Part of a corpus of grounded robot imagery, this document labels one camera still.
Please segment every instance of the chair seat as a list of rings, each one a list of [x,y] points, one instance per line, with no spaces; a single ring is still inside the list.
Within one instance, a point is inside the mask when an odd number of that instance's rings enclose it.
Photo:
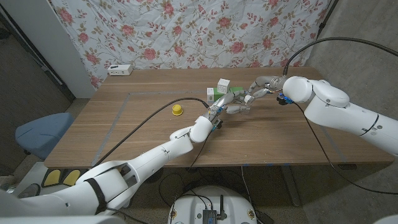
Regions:
[[[52,114],[19,126],[15,139],[26,151],[45,159],[72,123],[70,113]]]

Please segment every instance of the yellow pad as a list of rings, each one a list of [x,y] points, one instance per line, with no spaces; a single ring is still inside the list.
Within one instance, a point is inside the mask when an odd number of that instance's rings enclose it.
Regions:
[[[79,178],[79,176],[80,176],[80,170],[74,170],[67,175],[65,180],[63,180],[63,184],[73,186],[75,185],[76,180]]]
[[[47,175],[47,178],[45,179],[43,186],[45,187],[45,186],[49,186],[49,185],[53,185],[53,184],[59,183],[60,175],[61,175],[61,171],[60,170],[51,171]]]

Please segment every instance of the white power strip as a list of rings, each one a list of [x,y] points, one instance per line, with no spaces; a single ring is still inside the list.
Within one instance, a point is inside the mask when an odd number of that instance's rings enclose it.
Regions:
[[[108,72],[110,75],[130,75],[132,65],[110,65]]]

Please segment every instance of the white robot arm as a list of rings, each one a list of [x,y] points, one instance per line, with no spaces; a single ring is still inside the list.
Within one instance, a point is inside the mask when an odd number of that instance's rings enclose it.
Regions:
[[[309,101],[305,116],[310,121],[353,133],[398,156],[398,121],[350,103],[345,92],[327,81],[304,77],[259,77],[250,86],[249,92],[257,86],[270,91],[282,90],[296,103]]]
[[[170,135],[170,141],[129,161],[109,161],[84,173],[73,187],[49,195],[19,199],[0,190],[0,217],[110,215],[107,208],[128,204],[141,184],[168,161],[193,149],[192,142],[203,142],[222,121],[225,106],[245,91],[222,96],[195,125]]]

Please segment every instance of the floral curtain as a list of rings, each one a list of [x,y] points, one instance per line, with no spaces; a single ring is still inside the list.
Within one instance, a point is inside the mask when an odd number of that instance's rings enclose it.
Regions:
[[[52,0],[98,88],[134,69],[283,67],[315,40],[328,0]],[[305,51],[294,61],[301,66]]]

